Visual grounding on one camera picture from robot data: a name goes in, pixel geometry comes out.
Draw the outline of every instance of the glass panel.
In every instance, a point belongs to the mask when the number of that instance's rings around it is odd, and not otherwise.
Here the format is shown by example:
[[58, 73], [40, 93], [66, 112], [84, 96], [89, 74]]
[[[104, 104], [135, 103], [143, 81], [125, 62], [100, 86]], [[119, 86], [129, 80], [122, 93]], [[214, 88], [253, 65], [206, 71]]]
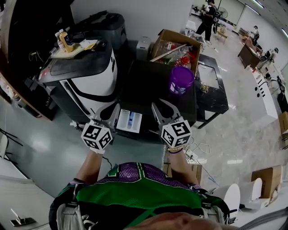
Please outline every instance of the glass panel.
[[199, 63], [199, 74], [202, 84], [219, 88], [218, 78], [214, 68]]

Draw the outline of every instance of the cardboard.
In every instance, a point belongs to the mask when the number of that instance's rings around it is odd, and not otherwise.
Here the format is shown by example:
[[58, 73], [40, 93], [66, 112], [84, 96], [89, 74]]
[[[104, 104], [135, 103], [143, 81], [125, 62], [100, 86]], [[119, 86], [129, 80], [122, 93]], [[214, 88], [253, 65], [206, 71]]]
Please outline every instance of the cardboard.
[[195, 173], [198, 184], [201, 182], [201, 175], [202, 175], [202, 165], [200, 164], [192, 164], [191, 165], [192, 172]]
[[280, 123], [281, 134], [288, 133], [288, 113], [287, 112], [284, 112], [279, 115], [279, 123]]
[[282, 166], [274, 166], [262, 170], [254, 171], [252, 173], [251, 181], [261, 178], [262, 190], [260, 198], [272, 198], [274, 190], [281, 183]]
[[160, 54], [158, 54], [158, 49], [159, 49], [159, 45], [160, 45], [161, 40], [176, 42], [176, 43], [180, 43], [180, 44], [186, 44], [187, 43], [187, 44], [192, 45], [192, 46], [197, 48], [197, 55], [196, 55], [195, 61], [193, 63], [191, 63], [191, 70], [196, 75], [198, 60], [199, 60], [199, 56], [200, 56], [201, 43], [196, 41], [193, 38], [189, 38], [189, 37], [187, 37], [181, 33], [177, 33], [177, 32], [170, 31], [170, 30], [162, 30], [158, 35], [159, 35], [159, 37], [153, 46], [152, 58], [155, 58], [155, 57], [160, 55]]

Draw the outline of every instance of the tiled floor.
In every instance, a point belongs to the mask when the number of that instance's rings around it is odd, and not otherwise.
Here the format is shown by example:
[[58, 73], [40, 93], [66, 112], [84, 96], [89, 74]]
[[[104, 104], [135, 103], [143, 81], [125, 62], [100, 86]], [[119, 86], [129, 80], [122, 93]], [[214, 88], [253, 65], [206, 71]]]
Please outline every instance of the tiled floor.
[[[198, 18], [191, 20], [197, 27], [200, 25]], [[253, 170], [287, 162], [288, 152], [280, 150], [278, 121], [262, 129], [249, 123], [245, 89], [241, 87], [243, 66], [237, 57], [243, 45], [236, 34], [231, 33], [225, 45], [222, 39], [217, 40], [212, 35], [209, 46], [216, 49], [206, 47], [204, 54], [215, 58], [223, 69], [220, 72], [230, 108], [203, 129], [193, 127], [193, 137], [198, 144], [209, 144], [210, 153], [204, 154], [199, 149], [195, 153], [199, 158], [207, 158], [205, 169], [219, 184], [227, 185], [249, 181]], [[14, 153], [13, 160], [23, 172], [52, 196], [75, 176], [88, 151], [80, 133], [69, 126], [70, 122], [62, 111], [50, 122], [34, 118], [0, 99], [0, 127], [17, 135], [24, 143], [24, 147], [19, 147], [10, 141], [8, 151]], [[208, 146], [200, 147], [208, 152]], [[161, 167], [163, 150], [162, 145], [117, 137], [105, 156], [112, 164], [139, 161]], [[100, 177], [108, 170], [109, 164], [103, 160]], [[201, 185], [207, 190], [216, 187], [204, 170]]]
[[[191, 21], [198, 27], [201, 21], [191, 16]], [[203, 154], [195, 151], [199, 158], [207, 158], [205, 169], [221, 185], [250, 181], [251, 172], [261, 168], [284, 164], [288, 161], [288, 151], [280, 150], [280, 127], [278, 120], [265, 128], [255, 127], [249, 122], [245, 107], [245, 89], [241, 86], [241, 71], [243, 65], [237, 57], [241, 48], [237, 34], [228, 31], [229, 37], [223, 44], [223, 38], [212, 33], [211, 45], [206, 47], [203, 54], [216, 59], [222, 69], [224, 87], [229, 104], [229, 110], [215, 118], [202, 129], [193, 128], [195, 142], [206, 143], [210, 153]], [[208, 146], [200, 146], [209, 152]], [[203, 172], [201, 185], [212, 189], [216, 185]]]

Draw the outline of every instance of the ceiling light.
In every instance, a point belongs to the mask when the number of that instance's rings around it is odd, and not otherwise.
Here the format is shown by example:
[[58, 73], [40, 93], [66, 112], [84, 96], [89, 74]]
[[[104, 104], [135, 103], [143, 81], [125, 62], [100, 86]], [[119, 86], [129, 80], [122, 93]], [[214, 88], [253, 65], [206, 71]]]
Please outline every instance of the ceiling light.
[[253, 2], [255, 2], [258, 6], [260, 6], [262, 9], [264, 9], [264, 6], [260, 2], [258, 2], [256, 0], [253, 0]]
[[288, 34], [286, 33], [286, 31], [282, 28], [283, 33], [286, 35], [286, 37], [288, 38]]
[[257, 13], [258, 15], [260, 15], [256, 10], [252, 9], [250, 6], [248, 6], [247, 4], [245, 4], [247, 7], [249, 7], [251, 10], [253, 10], [255, 13]]
[[227, 164], [241, 164], [243, 160], [228, 160]]

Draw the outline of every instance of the blue label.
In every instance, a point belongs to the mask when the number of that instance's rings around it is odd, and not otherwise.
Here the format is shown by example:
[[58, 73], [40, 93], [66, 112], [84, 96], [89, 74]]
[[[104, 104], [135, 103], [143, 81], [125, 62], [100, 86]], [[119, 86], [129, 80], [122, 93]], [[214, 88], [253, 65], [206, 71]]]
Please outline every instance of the blue label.
[[179, 87], [178, 85], [171, 83], [170, 90], [175, 94], [184, 94], [186, 92], [186, 88]]
[[66, 36], [64, 37], [64, 39], [65, 39], [67, 45], [72, 45], [72, 43], [70, 42], [70, 40], [69, 40], [69, 38], [68, 38], [68, 35], [66, 35]]

